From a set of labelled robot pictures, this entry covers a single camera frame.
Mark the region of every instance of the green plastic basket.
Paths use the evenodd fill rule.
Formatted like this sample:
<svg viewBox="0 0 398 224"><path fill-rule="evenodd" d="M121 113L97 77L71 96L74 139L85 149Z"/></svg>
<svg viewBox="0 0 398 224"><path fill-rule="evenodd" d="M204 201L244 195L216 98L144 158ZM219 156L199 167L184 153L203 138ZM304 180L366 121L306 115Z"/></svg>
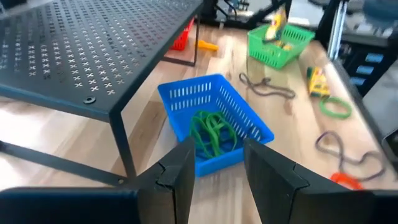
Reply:
<svg viewBox="0 0 398 224"><path fill-rule="evenodd" d="M313 32L287 24L281 41L292 44L293 49L284 50L272 43L262 43L268 27L269 24L248 32L249 55L276 69L282 68L287 62L301 54L315 36Z"/></svg>

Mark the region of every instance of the wooden table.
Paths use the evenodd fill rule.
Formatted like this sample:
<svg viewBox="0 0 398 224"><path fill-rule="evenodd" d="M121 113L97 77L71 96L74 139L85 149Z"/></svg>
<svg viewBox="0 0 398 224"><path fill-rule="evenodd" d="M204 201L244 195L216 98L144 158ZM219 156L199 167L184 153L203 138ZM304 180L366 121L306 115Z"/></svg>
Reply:
<svg viewBox="0 0 398 224"><path fill-rule="evenodd" d="M186 51L170 52L168 56L192 59L195 33L191 32L190 36ZM316 138L326 130L334 130L343 138L347 156L352 158L359 159L369 150L380 151L364 118L317 42L312 42L298 60L277 71L247 59L245 31L203 27L200 38L218 44L219 51L199 51L195 68L160 62L122 112L129 143L134 146L132 153L138 174L177 143L157 86L211 73L223 74L273 131L275 140L268 144L269 147L324 177L329 178L338 168L336 158L314 148ZM340 121L321 114L318 100L309 97L307 91L303 72L310 65L326 70L332 94L350 102L353 107L350 118ZM248 73L254 82L271 77L272 84L289 87L297 96L293 100L257 96L239 81L240 72ZM23 128L10 128L15 127L15 122ZM123 165L106 123L20 102L0 103L0 123L0 135L11 143L123 174ZM335 148L333 142L326 143ZM369 175L378 168L376 161L368 161L363 167L347 166L346 170L356 175ZM0 170L2 189L18 185L102 186L92 180L2 154ZM398 189L394 174L388 167L384 176L363 185L367 189ZM189 223L260 223L243 163L196 179Z"/></svg>

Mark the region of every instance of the yellow toy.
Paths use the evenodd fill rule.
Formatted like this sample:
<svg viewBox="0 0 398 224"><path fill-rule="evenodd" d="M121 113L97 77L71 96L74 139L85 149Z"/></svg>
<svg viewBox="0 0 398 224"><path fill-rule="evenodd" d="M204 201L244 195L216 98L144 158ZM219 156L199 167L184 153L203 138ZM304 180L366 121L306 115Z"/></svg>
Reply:
<svg viewBox="0 0 398 224"><path fill-rule="evenodd" d="M198 40L198 48L214 51L218 50L217 45L205 42L204 40Z"/></svg>
<svg viewBox="0 0 398 224"><path fill-rule="evenodd" d="M266 36L264 38L265 42L280 40L286 23L287 18L285 6L281 6L274 15L271 25L267 29Z"/></svg>
<svg viewBox="0 0 398 224"><path fill-rule="evenodd" d="M319 67L307 69L308 89L311 96L330 96L329 85L323 70Z"/></svg>
<svg viewBox="0 0 398 224"><path fill-rule="evenodd" d="M282 42L282 41L280 41L280 40L275 41L274 44L275 44L276 46L278 46L278 47L284 49L284 50L292 50L292 49L293 49L293 45L291 45L291 44L289 44L289 43Z"/></svg>

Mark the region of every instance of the basket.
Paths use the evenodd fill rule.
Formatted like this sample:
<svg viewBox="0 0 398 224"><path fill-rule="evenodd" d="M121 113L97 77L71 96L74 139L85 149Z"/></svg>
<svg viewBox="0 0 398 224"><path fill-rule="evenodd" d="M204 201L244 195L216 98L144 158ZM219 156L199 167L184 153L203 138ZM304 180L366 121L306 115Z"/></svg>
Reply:
<svg viewBox="0 0 398 224"><path fill-rule="evenodd" d="M196 156L197 177L243 161L243 139L246 137L261 144L274 139L274 134L220 74L162 84L158 91L178 141L190 135L192 116L200 110L222 112L236 131L238 143L235 150L212 159Z"/></svg>
<svg viewBox="0 0 398 224"><path fill-rule="evenodd" d="M287 62L301 54L315 36L313 32L286 24L281 41L292 44L293 49L284 50L273 43L262 43L268 27L269 24L248 32L249 55L276 69L282 68Z"/></svg>
<svg viewBox="0 0 398 224"><path fill-rule="evenodd" d="M180 34L180 36L174 41L174 44L171 50L184 50L188 41L188 34L191 31L193 20L189 22L188 26L184 29L184 31Z"/></svg>

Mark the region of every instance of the cable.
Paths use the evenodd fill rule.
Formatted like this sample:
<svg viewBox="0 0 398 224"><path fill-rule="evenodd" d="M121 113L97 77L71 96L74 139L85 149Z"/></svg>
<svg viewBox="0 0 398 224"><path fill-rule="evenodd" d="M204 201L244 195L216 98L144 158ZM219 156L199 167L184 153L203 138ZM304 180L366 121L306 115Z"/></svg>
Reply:
<svg viewBox="0 0 398 224"><path fill-rule="evenodd" d="M281 86L274 86L274 85L269 84L269 82L271 81L270 78L263 78L261 80L261 82L259 82L259 83L252 83L250 81L249 77L245 73L241 72L239 74L239 79L240 79L241 82L246 84L255 94L257 94L259 96L277 95L277 96L284 97L286 99L293 99L296 96L296 93L293 90L291 90L290 88L285 88L285 87L281 87ZM269 88L272 88L274 90L279 90L279 91L269 92L269 93L261 93L261 92L257 91L256 88L255 88L255 87L258 87L258 86L268 86Z"/></svg>
<svg viewBox="0 0 398 224"><path fill-rule="evenodd" d="M333 150L324 148L324 147L322 147L320 145L320 141L327 135L333 136L336 139L337 145L338 145L338 152L335 152ZM334 131L325 131L323 134L321 134L321 136L319 136L319 138L315 141L315 148L317 150L319 150L320 152L324 152L324 153L327 153L327 154L332 155L334 157L337 157L339 159L339 161L338 161L338 169L339 169L340 172L345 173L345 174L347 174L347 172L345 172L345 170L344 170L344 163L345 162L349 163L351 165L354 165L354 166L359 166L368 157L373 157L373 158L377 159L380 162L380 164L381 164L381 169L380 169L379 172L377 172L377 173L375 173L373 175L370 175L369 177L355 177L355 176L350 175L351 177L355 178L359 182L365 182L365 181L373 180L376 177L382 176L386 172L386 164L384 163L384 159L382 158L382 156L378 152L374 152L374 151L366 152L365 154L363 154L362 158L360 160L358 160L358 161L346 157L345 156L345 149L344 149L343 140L341 140L340 136Z"/></svg>

